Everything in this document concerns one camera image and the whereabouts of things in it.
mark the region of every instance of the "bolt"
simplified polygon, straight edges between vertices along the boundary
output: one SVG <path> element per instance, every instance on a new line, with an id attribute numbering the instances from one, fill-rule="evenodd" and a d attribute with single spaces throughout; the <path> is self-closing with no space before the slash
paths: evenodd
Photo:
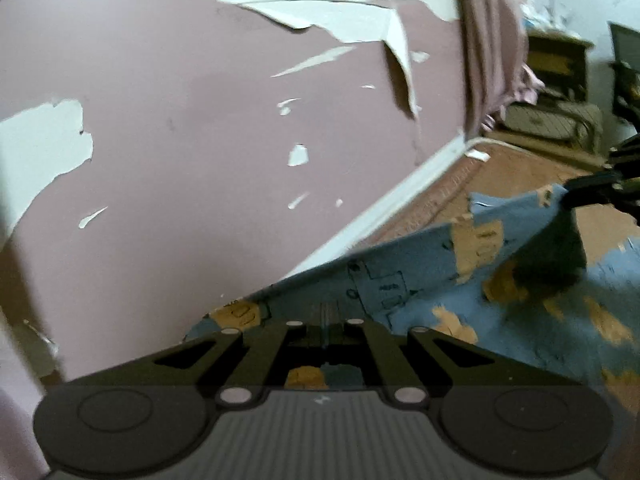
<path id="1" fill-rule="evenodd" d="M 246 388 L 227 388 L 220 393 L 220 399 L 227 404 L 244 404 L 251 400 L 251 392 Z"/>
<path id="2" fill-rule="evenodd" d="M 420 388 L 406 386 L 404 388 L 397 389 L 394 393 L 394 397 L 398 402 L 402 402 L 403 404 L 419 404 L 427 398 L 427 394 Z"/>

